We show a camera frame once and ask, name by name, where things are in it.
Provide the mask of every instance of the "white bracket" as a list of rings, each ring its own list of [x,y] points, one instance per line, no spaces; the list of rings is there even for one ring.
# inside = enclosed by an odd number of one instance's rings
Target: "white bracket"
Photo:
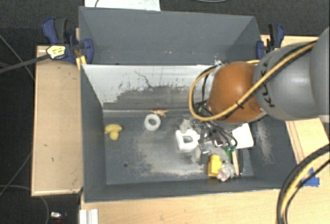
[[[98,209],[79,210],[79,224],[98,224]]]
[[[200,139],[200,135],[193,129],[188,129],[185,133],[182,133],[180,130],[176,130],[175,136],[179,150],[181,151],[195,149],[198,145],[198,140]]]

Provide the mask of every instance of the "yellow object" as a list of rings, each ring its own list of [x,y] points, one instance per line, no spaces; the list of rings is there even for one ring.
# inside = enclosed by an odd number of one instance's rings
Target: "yellow object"
[[[322,159],[324,159],[324,157],[328,158],[329,153],[325,153],[320,157],[323,157]],[[280,209],[281,215],[283,216],[285,213],[285,208],[289,202],[289,200],[291,199],[292,195],[297,191],[298,189],[298,184],[303,180],[304,177],[306,177],[308,171],[317,165],[320,164],[320,157],[318,157],[317,159],[311,161],[310,163],[306,164],[302,170],[297,174],[297,176],[295,177],[295,179],[290,183],[290,185],[287,187],[286,192],[284,193],[284,197],[282,200],[282,206]]]
[[[105,133],[110,135],[110,139],[116,141],[119,137],[119,132],[123,128],[119,124],[109,124],[105,127]]]
[[[207,164],[207,175],[209,177],[217,177],[219,170],[222,167],[222,162],[220,161],[220,156],[217,154],[212,154],[210,161]]]
[[[259,59],[252,59],[252,60],[247,61],[247,63],[250,63],[250,64],[257,64],[259,62],[260,62]]]

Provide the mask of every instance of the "white plastic object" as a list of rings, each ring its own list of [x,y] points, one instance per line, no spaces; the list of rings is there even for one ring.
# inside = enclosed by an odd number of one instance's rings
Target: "white plastic object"
[[[98,209],[79,210],[80,224],[98,224]]]
[[[228,162],[222,164],[221,169],[219,170],[219,174],[217,178],[222,182],[226,181],[228,178],[231,178],[235,175],[235,167]]]
[[[247,123],[244,123],[241,127],[233,130],[232,134],[237,141],[236,149],[250,148],[254,146],[251,130]]]
[[[186,133],[188,129],[191,129],[190,120],[184,119],[183,122],[180,125],[180,132]]]
[[[178,144],[178,148],[181,151],[193,150],[198,145],[198,140],[200,135],[195,132],[193,129],[188,129],[185,133],[182,133],[180,130],[175,131],[175,136]]]
[[[159,116],[154,113],[148,114],[144,119],[144,126],[148,131],[156,131],[160,126]]]

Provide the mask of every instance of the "gray robot arm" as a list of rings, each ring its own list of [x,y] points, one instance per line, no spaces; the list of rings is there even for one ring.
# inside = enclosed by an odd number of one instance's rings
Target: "gray robot arm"
[[[298,46],[283,47],[258,63],[254,82]],[[260,107],[281,120],[319,117],[329,137],[329,28],[312,50],[284,67],[256,93]]]

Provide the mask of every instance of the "white tape roll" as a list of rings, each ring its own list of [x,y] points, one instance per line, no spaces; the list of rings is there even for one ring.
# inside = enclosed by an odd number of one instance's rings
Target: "white tape roll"
[[[156,131],[160,126],[159,116],[156,114],[147,115],[144,119],[144,126],[148,131]]]

